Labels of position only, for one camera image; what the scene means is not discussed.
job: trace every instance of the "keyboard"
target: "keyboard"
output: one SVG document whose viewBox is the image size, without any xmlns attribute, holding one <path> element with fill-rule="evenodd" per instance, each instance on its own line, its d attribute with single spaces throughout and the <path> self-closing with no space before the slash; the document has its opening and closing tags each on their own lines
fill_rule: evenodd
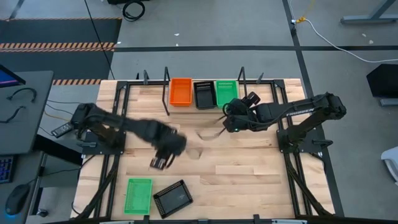
<svg viewBox="0 0 398 224">
<path fill-rule="evenodd" d="M 15 162 L 15 156 L 0 156 L 0 184 L 12 182 Z"/>
</svg>

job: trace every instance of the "gray floor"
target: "gray floor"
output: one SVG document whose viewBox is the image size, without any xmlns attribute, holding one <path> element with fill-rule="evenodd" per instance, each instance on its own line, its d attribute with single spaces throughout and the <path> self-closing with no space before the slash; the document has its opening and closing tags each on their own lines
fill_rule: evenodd
<svg viewBox="0 0 398 224">
<path fill-rule="evenodd" d="M 336 45 L 398 45 L 396 23 L 348 26 L 339 23 L 341 16 L 368 14 L 380 2 L 319 0 L 307 18 Z M 0 18 L 9 17 L 16 3 L 17 0 L 1 1 Z M 301 16 L 309 3 L 310 0 L 293 0 L 295 16 Z M 94 17 L 121 15 L 120 9 L 106 1 L 88 0 L 88 4 Z M 279 0 L 151 0 L 145 5 L 147 12 L 141 20 L 123 21 L 118 47 L 293 45 Z M 388 12 L 398 13 L 398 3 Z M 88 17 L 88 14 L 83 1 L 25 0 L 17 17 Z M 301 45 L 327 45 L 307 23 L 298 25 L 297 35 Z M 370 60 L 398 58 L 397 51 L 355 53 Z M 330 147 L 330 156 L 345 215 L 398 220 L 398 189 L 380 160 L 382 151 L 398 145 L 395 137 L 398 109 L 381 108 L 370 93 L 366 75 L 378 64 L 361 62 L 343 52 L 304 52 L 303 55 L 314 93 L 334 93 L 348 110 L 341 121 L 323 125 L 326 137 L 335 142 Z M 233 78 L 245 66 L 251 78 L 262 72 L 264 78 L 301 78 L 293 51 L 118 52 L 112 61 L 118 79 L 135 78 L 144 69 L 151 79 L 162 78 L 165 66 L 174 77 Z M 54 86 L 50 99 L 94 102 L 97 91 L 98 86 Z M 52 105 L 71 112 L 75 109 L 75 105 Z M 47 111 L 64 118 L 69 116 L 50 108 Z M 62 123 L 44 117 L 41 125 L 51 130 Z M 69 174 L 68 179 L 71 183 L 76 181 L 74 174 Z M 28 223 L 66 220 L 74 193 L 74 186 L 46 189 L 40 207 L 51 209 L 51 216 L 30 217 Z M 61 195 L 62 203 L 55 204 L 56 194 Z"/>
</svg>

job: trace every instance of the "black basket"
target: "black basket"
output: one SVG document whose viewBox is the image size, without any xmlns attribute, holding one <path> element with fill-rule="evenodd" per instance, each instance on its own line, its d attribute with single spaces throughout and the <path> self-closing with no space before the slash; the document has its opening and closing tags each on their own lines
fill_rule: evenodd
<svg viewBox="0 0 398 224">
<path fill-rule="evenodd" d="M 162 218 L 169 217 L 193 202 L 183 180 L 154 194 L 154 200 Z"/>
<path fill-rule="evenodd" d="M 211 109 L 217 106 L 216 90 L 214 82 L 193 83 L 195 92 L 195 103 L 198 109 Z"/>
</svg>

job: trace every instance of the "green basket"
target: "green basket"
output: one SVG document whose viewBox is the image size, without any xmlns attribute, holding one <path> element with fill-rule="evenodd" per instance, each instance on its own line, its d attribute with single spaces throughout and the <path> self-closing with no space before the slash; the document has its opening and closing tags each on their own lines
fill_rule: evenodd
<svg viewBox="0 0 398 224">
<path fill-rule="evenodd" d="M 224 104 L 231 102 L 233 98 L 239 98 L 235 80 L 216 81 L 217 106 L 222 108 Z"/>
<path fill-rule="evenodd" d="M 129 179 L 124 214 L 149 215 L 152 179 Z"/>
</svg>

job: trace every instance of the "wooden table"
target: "wooden table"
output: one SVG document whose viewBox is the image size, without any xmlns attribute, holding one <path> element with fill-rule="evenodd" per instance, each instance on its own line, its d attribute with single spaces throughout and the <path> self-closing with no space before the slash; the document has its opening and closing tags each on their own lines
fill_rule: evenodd
<svg viewBox="0 0 398 224">
<path fill-rule="evenodd" d="M 300 79 L 285 79 L 289 101 L 304 99 Z M 116 82 L 102 81 L 97 105 L 107 111 L 113 106 Z M 239 87 L 241 96 L 243 86 Z M 272 102 L 269 85 L 248 85 L 248 93 L 255 91 L 261 103 Z M 197 110 L 193 103 L 189 108 L 168 105 L 167 116 L 162 104 L 162 86 L 133 86 L 129 95 L 127 117 L 154 118 L 164 121 L 187 135 L 187 151 L 203 150 L 199 159 L 182 154 L 172 166 L 164 171 L 149 169 L 149 162 L 155 154 L 150 144 L 138 139 L 133 133 L 127 134 L 126 150 L 121 156 L 118 179 L 114 195 L 113 220 L 142 220 L 143 216 L 125 215 L 124 203 L 127 181 L 133 177 L 153 179 L 152 193 L 183 179 L 193 197 L 193 204 L 167 219 L 191 220 L 208 219 L 250 219 L 253 214 L 260 218 L 293 218 L 294 213 L 283 155 L 279 152 L 277 125 L 268 131 L 253 133 L 223 133 L 212 141 L 203 141 L 195 130 L 203 123 L 221 116 L 219 109 Z M 303 121 L 308 115 L 294 116 L 294 123 Z M 203 131 L 210 135 L 219 131 L 221 122 Z M 319 202 L 333 211 L 330 192 L 326 182 L 323 164 L 318 159 L 302 154 L 302 164 L 308 188 Z M 75 196 L 75 208 L 82 211 L 98 188 L 103 156 L 96 156 L 81 171 Z M 302 194 L 297 188 L 300 210 L 304 211 Z M 108 192 L 103 197 L 101 216 L 105 214 Z M 160 219 L 152 199 L 150 219 Z"/>
</svg>

